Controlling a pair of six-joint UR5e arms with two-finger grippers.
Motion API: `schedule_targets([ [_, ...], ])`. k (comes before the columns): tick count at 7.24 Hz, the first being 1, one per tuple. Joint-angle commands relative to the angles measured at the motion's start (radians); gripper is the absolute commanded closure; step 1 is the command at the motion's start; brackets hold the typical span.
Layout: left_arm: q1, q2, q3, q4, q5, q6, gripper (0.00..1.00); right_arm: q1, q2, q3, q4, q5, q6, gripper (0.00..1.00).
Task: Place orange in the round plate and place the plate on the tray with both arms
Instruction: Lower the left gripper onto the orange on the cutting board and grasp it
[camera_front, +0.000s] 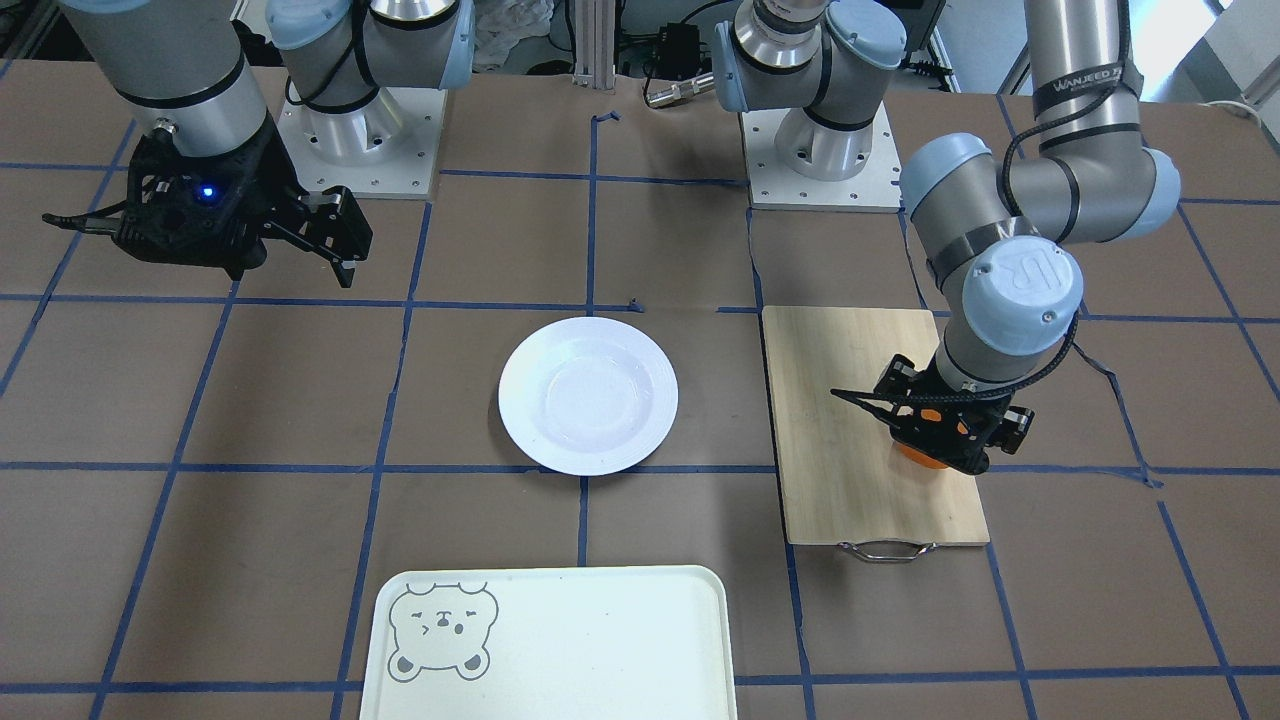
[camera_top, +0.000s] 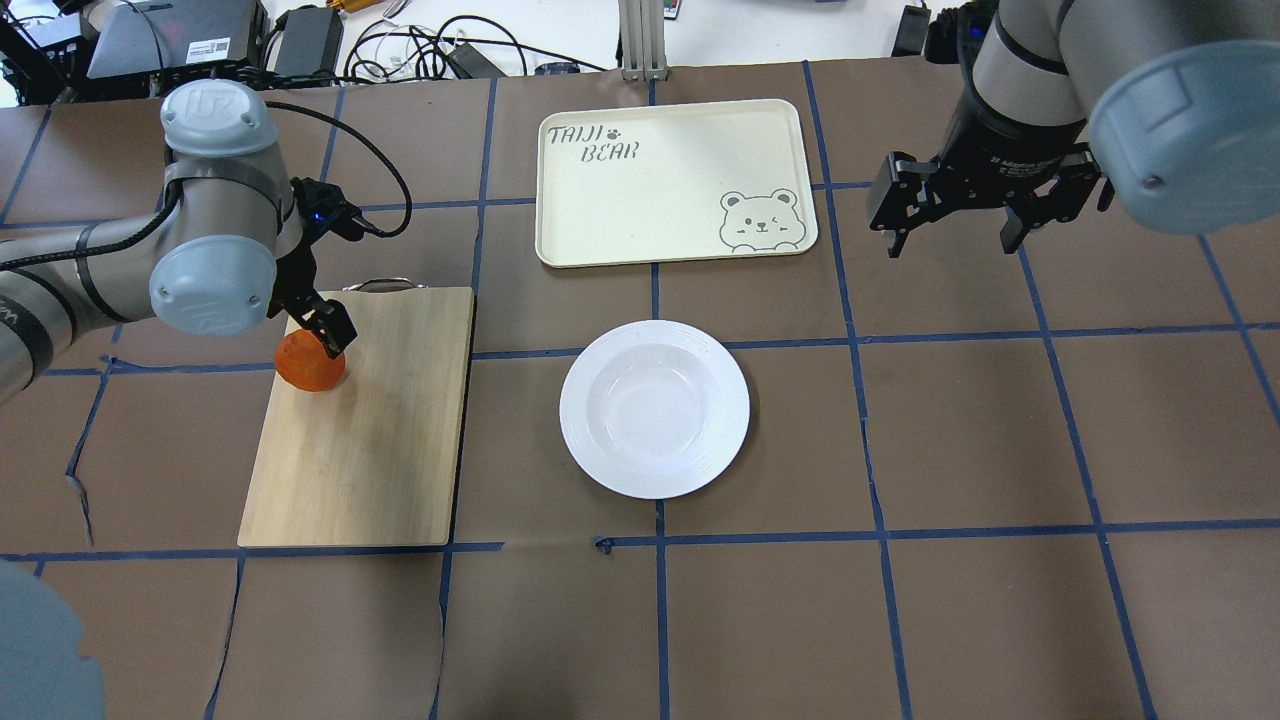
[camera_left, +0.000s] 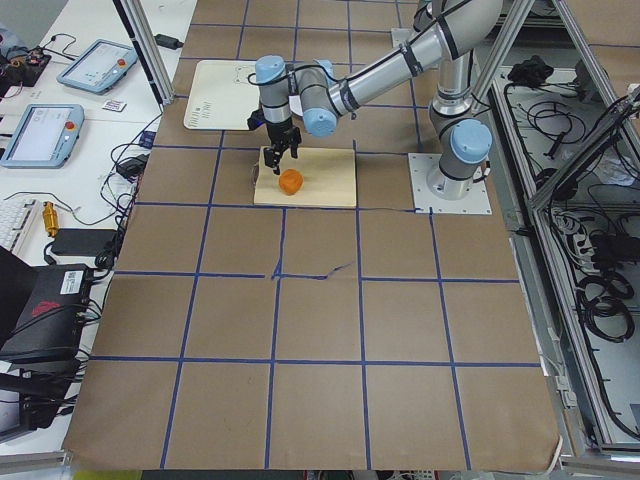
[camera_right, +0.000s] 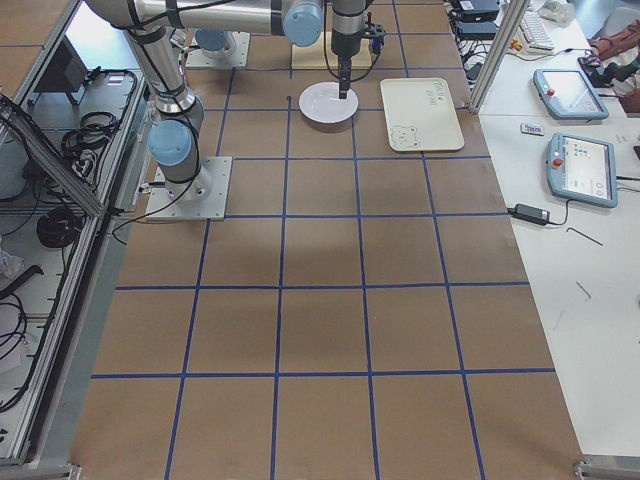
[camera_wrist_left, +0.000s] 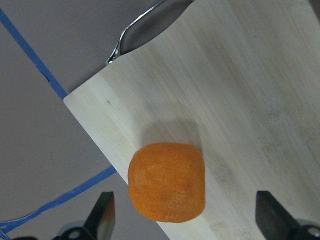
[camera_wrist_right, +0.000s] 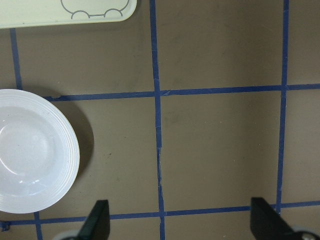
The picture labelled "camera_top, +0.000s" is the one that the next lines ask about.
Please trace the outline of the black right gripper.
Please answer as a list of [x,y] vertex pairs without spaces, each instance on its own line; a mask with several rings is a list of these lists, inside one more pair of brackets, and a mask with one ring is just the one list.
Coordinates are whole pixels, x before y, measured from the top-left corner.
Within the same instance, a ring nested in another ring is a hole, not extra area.
[[1097,184],[1100,210],[1108,208],[1114,190],[1078,138],[1083,128],[1082,120],[1030,126],[964,95],[934,156],[886,156],[867,199],[867,224],[884,234],[888,258],[899,259],[920,225],[957,211],[1005,210],[1000,243],[1014,255],[1041,227],[1074,222]]

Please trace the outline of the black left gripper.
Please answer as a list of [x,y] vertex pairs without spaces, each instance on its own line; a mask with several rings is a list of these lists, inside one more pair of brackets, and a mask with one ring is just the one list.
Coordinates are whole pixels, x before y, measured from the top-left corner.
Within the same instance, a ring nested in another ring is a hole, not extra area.
[[285,254],[276,259],[268,316],[288,314],[320,342],[329,359],[338,359],[358,333],[343,302],[316,291],[314,245],[326,233],[360,241],[366,234],[360,224],[364,214],[335,184],[293,178],[291,191],[293,206],[287,218],[297,222],[298,238],[287,241]]

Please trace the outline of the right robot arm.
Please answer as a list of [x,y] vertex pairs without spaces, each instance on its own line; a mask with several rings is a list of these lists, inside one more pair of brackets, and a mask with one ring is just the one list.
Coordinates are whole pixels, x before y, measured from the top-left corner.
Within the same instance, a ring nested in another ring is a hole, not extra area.
[[1096,199],[1211,234],[1277,215],[1275,1],[969,1],[922,53],[963,91],[940,151],[886,156],[867,223],[897,258],[956,211],[1000,209],[1006,254]]

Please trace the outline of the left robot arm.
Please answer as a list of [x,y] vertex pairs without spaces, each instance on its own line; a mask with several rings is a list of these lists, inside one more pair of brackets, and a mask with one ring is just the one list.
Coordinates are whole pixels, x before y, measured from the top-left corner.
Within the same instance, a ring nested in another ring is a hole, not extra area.
[[364,234],[333,184],[288,174],[270,105],[200,79],[160,109],[168,159],[151,215],[3,241],[1,392],[12,398],[84,334],[150,319],[195,336],[243,334],[285,314],[330,355],[357,336],[315,288],[312,247]]

